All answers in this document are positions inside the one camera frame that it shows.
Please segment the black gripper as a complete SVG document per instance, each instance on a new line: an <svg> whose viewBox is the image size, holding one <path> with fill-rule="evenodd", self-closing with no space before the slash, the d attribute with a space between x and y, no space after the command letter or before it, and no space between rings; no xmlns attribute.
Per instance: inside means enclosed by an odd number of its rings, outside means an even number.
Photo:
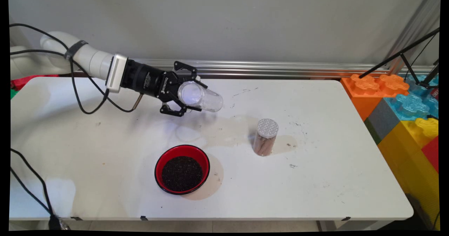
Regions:
<svg viewBox="0 0 449 236"><path fill-rule="evenodd" d="M181 70L189 71L190 75L177 78L175 73ZM188 106L178 99L173 100L168 93L170 91L173 95L177 95L180 85L187 82L195 82L204 89L207 89L208 86L201 82L201 78L197 74L197 68L183 62L175 61L174 72L165 72L134 60L127 60L121 86L141 94L158 98L162 101L162 106L159 110L162 114L182 117L191 111L201 112L202 109L199 107ZM179 108L172 109L168 104L171 101L175 102Z"/></svg>

